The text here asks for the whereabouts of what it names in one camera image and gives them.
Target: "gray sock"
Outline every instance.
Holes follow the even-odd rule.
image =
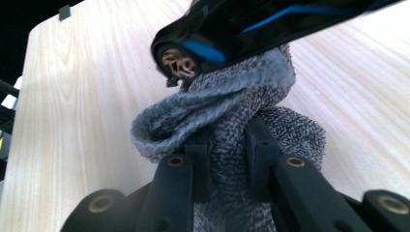
[[[145,109],[132,123],[140,154],[158,162],[188,136],[209,126],[211,201],[194,205],[195,231],[275,231],[269,204],[248,198],[245,137],[248,120],[259,114],[285,153],[304,156],[320,169],[324,130],[294,111],[276,107],[295,82],[287,45],[200,75],[182,89]]]

